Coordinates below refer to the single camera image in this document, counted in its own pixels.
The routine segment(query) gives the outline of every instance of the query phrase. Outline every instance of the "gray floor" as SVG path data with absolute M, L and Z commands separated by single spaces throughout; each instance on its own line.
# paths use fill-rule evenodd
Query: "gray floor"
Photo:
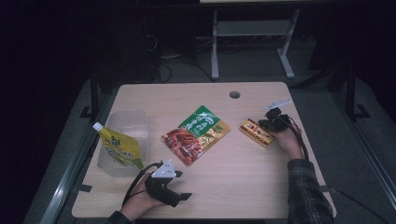
M 219 55 L 220 79 L 218 82 L 282 81 L 288 85 L 297 84 L 317 72 L 306 70 L 314 46 L 315 42 L 312 40 L 295 41 L 290 45 L 288 57 L 296 75 L 294 80 L 288 80 L 284 75 L 280 60 L 276 55 L 277 43 L 266 43 L 255 49 L 244 49 L 235 53 L 222 53 Z M 169 83 L 211 82 L 202 70 L 210 71 L 210 53 L 198 54 L 196 65 L 183 62 L 191 61 L 177 58 L 166 64 L 173 71 Z M 164 67 L 160 70 L 163 79 L 166 79 L 169 70 Z M 337 187 L 369 206 L 389 223 L 394 223 L 395 208 L 378 181 L 364 147 L 351 126 L 357 127 L 364 133 L 370 146 L 388 171 L 389 177 L 394 181 L 396 181 L 396 138 L 394 137 L 396 126 L 377 103 L 370 87 L 359 79 L 357 80 L 356 104 L 364 105 L 372 117 L 359 119 L 351 124 L 346 119 L 342 105 L 340 106 L 340 101 L 342 103 L 345 96 L 344 91 L 337 94 L 328 92 L 325 88 L 328 80 L 329 77 L 325 77 L 304 90 L 290 91 L 318 159 L 321 172 L 328 185 Z M 104 114 L 108 113 L 116 94 L 117 90 L 113 93 L 100 94 L 102 102 L 100 108 Z M 70 113 L 48 171 L 24 223 L 38 223 L 41 220 L 81 141 L 87 132 L 93 132 L 90 120 L 79 117 L 82 109 L 90 105 L 90 100 L 90 83 L 87 81 Z M 82 182 L 89 162 L 90 158 L 81 169 L 57 223 L 100 223 L 102 221 L 101 218 L 80 219 L 71 215 L 71 208 L 78 193 L 77 188 Z M 339 193 L 332 193 L 332 198 L 337 208 L 335 219 L 337 224 L 383 223 Z M 266 223 L 285 222 L 285 220 L 265 221 Z

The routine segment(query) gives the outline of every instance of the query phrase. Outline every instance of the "white cap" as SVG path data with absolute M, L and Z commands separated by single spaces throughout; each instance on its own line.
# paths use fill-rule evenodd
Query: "white cap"
M 100 124 L 99 122 L 96 122 L 95 124 L 93 124 L 92 126 L 97 132 L 100 132 L 103 129 L 103 125 Z

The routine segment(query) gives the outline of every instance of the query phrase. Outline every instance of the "snack package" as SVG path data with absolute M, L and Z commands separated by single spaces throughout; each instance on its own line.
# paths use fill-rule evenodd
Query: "snack package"
M 230 130 L 224 121 L 201 105 L 161 139 L 184 164 L 191 165 Z
M 126 166 L 135 165 L 139 169 L 143 169 L 140 146 L 136 138 L 110 130 L 99 122 L 96 122 L 92 127 L 99 133 L 108 154 Z
M 251 119 L 245 121 L 241 127 L 239 127 L 239 131 L 247 135 L 262 147 L 267 147 L 274 140 L 274 137 L 271 134 L 266 132 L 258 123 Z

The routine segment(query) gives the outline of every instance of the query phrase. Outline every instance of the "hand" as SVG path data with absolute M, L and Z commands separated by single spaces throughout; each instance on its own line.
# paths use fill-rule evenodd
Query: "hand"
M 291 126 L 296 131 L 298 130 L 298 133 L 301 132 L 301 129 L 297 125 L 291 124 Z M 279 133 L 274 133 L 274 132 L 268 132 L 268 133 L 273 135 L 278 140 L 279 145 L 286 151 L 290 160 L 304 159 L 304 154 L 301 151 L 300 143 L 290 128 Z
M 134 188 L 134 191 L 132 191 L 132 195 L 135 193 L 137 194 L 132 196 L 120 210 L 120 212 L 128 217 L 128 219 L 131 221 L 143 216 L 154 207 L 164 205 L 164 203 L 151 198 L 146 192 L 145 181 L 149 175 L 150 174 L 146 174 L 142 177 L 142 179 L 140 179 L 139 183 Z

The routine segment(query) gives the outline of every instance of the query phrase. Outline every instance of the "wooden table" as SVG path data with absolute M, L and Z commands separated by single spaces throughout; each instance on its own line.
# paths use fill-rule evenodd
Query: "wooden table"
M 230 97 L 238 91 L 240 97 Z M 143 84 L 120 88 L 110 111 L 145 110 L 150 120 L 149 163 L 172 159 L 184 174 L 168 186 L 176 193 L 191 192 L 186 202 L 174 208 L 162 206 L 144 218 L 287 218 L 287 155 L 277 141 L 263 148 L 238 129 L 246 119 L 264 119 L 263 109 L 273 101 L 291 99 L 289 90 L 280 82 Z M 205 105 L 231 130 L 206 154 L 186 166 L 161 141 L 160 137 L 175 129 L 200 105 Z M 293 103 L 281 107 L 304 130 Z M 310 160 L 315 164 L 318 181 L 325 185 L 315 155 L 303 132 Z M 73 207 L 75 217 L 108 217 L 120 205 L 134 177 L 112 177 L 97 166 L 101 142 L 92 157 L 83 185 Z M 332 199 L 325 193 L 329 202 Z

